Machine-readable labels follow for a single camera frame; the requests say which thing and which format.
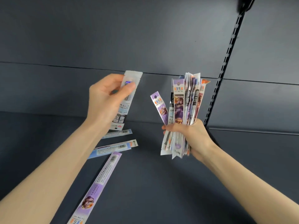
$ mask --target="barcode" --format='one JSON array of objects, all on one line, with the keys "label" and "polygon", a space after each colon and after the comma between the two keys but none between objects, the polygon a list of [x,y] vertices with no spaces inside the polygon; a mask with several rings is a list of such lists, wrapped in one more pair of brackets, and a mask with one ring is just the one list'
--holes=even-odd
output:
[{"label": "barcode", "polygon": [[116,159],[117,159],[117,155],[113,155],[113,156],[111,156],[111,158],[110,158],[110,162],[114,162]]},{"label": "barcode", "polygon": [[127,147],[127,145],[125,144],[125,145],[119,145],[118,146],[118,148],[126,148]]}]

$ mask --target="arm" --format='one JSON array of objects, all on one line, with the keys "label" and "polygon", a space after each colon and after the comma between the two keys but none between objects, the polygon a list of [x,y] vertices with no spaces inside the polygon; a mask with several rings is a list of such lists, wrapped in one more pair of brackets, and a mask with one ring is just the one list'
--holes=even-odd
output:
[{"label": "arm", "polygon": [[220,149],[200,120],[191,126],[170,124],[162,128],[184,134],[193,156],[218,177],[258,224],[299,223],[299,205]]},{"label": "arm", "polygon": [[130,83],[116,94],[123,75],[111,74],[92,85],[87,118],[38,168],[0,201],[1,223],[48,224],[86,159],[107,133],[120,102],[135,88]]}]

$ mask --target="anime character illustration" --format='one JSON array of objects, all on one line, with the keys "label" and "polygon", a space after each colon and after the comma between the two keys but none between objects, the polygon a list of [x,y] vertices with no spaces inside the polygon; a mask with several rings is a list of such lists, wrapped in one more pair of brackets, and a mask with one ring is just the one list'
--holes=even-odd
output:
[{"label": "anime character illustration", "polygon": [[175,105],[174,105],[174,116],[177,123],[183,122],[183,114],[184,114],[184,98],[179,97],[176,99]]},{"label": "anime character illustration", "polygon": [[91,196],[86,197],[82,202],[82,209],[89,209],[93,206],[94,198]]},{"label": "anime character illustration", "polygon": [[167,108],[166,108],[165,106],[161,107],[161,109],[160,109],[160,114],[161,114],[162,116],[165,116],[165,115],[167,114]]}]

